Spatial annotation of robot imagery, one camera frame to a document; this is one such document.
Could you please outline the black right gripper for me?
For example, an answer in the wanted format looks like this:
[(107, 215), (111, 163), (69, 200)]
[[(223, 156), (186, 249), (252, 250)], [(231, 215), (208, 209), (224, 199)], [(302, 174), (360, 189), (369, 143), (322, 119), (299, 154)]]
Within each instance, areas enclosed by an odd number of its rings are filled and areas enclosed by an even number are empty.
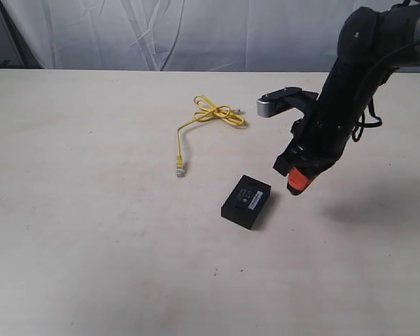
[(342, 156), (349, 133), (342, 127), (325, 128), (301, 118), (290, 130), (293, 138), (280, 154), (273, 168), (288, 175), (287, 189), (301, 195), (315, 177), (331, 168)]

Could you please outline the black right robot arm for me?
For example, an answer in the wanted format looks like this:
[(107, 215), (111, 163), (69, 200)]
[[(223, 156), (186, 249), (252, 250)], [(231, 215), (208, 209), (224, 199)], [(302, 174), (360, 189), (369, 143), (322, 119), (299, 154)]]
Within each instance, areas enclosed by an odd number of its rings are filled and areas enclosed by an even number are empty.
[(303, 117), (291, 127), (291, 142), (274, 163), (292, 195), (331, 168), (348, 141), (382, 126), (373, 96), (403, 67), (420, 67), (420, 1), (403, 1), (384, 12), (360, 7), (350, 14), (320, 94), (305, 103)]

